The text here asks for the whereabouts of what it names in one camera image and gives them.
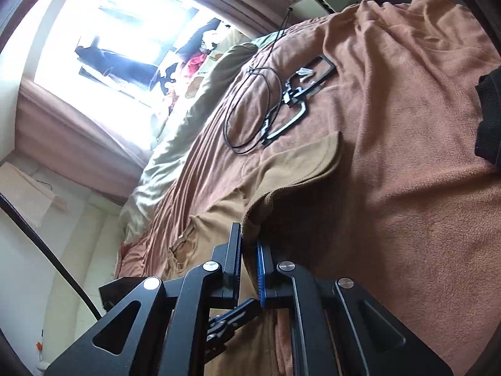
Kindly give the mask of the tan printed t-shirt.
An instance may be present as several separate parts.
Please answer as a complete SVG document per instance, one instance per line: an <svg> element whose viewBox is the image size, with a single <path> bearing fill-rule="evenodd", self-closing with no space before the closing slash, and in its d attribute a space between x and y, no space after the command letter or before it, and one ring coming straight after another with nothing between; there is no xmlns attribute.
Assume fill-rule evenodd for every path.
<svg viewBox="0 0 501 376"><path fill-rule="evenodd" d="M212 249L229 238L230 227L241 222L245 268L241 291L256 296L258 236L274 240L299 236L297 222L286 218L299 212L308 191L331 177L340 162L341 133L275 154L255 168L239 185L204 211L192 215L179 238L170 245L165 276L175 279L208 261ZM290 375L293 370L290 314L264 311L237 331L220 356L205 366L207 375Z"/></svg>

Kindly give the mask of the cream padded headboard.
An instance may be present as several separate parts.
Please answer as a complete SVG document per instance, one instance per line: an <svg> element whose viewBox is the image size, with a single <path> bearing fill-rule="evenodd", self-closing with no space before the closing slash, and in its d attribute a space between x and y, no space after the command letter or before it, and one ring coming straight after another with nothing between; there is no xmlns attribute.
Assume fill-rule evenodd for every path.
<svg viewBox="0 0 501 376"><path fill-rule="evenodd" d="M119 245L125 238L121 207L92 195L65 247L61 262L81 285L100 314L105 313L99 287L114 279ZM96 318L61 275L55 275L43 326L43 348L37 367L46 369Z"/></svg>

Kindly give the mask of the rust brown bed blanket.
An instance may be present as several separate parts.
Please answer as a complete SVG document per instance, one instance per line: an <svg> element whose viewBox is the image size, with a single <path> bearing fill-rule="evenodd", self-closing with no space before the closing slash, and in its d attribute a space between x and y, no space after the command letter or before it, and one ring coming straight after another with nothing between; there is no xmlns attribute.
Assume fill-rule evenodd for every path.
<svg viewBox="0 0 501 376"><path fill-rule="evenodd" d="M264 147L285 81L318 55L336 74ZM467 374L500 322L500 177L474 152L476 84L500 64L488 35L451 0L365 1L290 27L252 58L260 62L272 75L237 75L145 233L120 247L117 277L167 279L169 247L190 216L271 156L339 132L333 175L286 218L298 239L270 243L320 278L360 283Z"/></svg>

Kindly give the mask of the beige duvet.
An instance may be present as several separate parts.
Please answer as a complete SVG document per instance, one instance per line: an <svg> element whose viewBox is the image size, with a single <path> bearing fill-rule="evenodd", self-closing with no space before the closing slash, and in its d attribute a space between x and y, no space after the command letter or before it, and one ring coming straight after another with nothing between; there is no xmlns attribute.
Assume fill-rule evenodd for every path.
<svg viewBox="0 0 501 376"><path fill-rule="evenodd" d="M125 243L132 243L145 233L156 206L179 178L194 140L262 41L236 35L227 37L189 80L161 129L160 141L137 187L119 215Z"/></svg>

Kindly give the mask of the plush toys on sill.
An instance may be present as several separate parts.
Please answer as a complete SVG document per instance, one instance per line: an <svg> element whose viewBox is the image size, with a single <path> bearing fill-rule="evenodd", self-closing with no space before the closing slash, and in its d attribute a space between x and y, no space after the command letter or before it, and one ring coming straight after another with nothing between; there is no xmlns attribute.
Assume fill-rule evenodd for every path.
<svg viewBox="0 0 501 376"><path fill-rule="evenodd" d="M159 76L161 92L164 96L172 89L182 77L190 78L199 69L215 48L227 36L232 28L228 23L218 20L210 22L199 28L184 45L175 49L167 61L168 66Z"/></svg>

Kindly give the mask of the pink window curtain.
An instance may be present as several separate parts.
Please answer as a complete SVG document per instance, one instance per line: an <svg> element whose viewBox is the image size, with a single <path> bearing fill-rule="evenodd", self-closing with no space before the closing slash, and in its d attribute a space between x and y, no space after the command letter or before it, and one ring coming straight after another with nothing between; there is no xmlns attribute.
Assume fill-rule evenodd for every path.
<svg viewBox="0 0 501 376"><path fill-rule="evenodd" d="M277 28L289 4L289 0L193 1L250 36ZM136 188L146 164L123 139L36 84L29 73L19 87L15 148L62 177L119 201Z"/></svg>

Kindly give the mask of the black garment at edge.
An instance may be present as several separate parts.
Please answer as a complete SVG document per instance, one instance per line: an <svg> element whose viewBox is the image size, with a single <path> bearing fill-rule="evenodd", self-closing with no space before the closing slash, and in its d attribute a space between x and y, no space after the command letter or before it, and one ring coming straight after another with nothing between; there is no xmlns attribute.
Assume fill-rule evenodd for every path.
<svg viewBox="0 0 501 376"><path fill-rule="evenodd" d="M500 68L481 76L476 85L482 120L476 132L475 155L500 171L501 106Z"/></svg>

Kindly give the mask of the black metal frame device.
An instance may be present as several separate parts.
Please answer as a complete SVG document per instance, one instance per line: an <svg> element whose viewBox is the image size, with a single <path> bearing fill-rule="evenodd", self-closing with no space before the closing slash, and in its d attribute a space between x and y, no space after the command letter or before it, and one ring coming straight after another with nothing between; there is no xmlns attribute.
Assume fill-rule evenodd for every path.
<svg viewBox="0 0 501 376"><path fill-rule="evenodd" d="M333 61L325 55L318 55L311 62L296 70L284 83L280 102L265 116L261 129L261 143L267 147L292 127L297 125L308 112L307 100L319 92L323 84L337 72ZM295 110L295 114L284 124L274 127L280 110L284 106Z"/></svg>

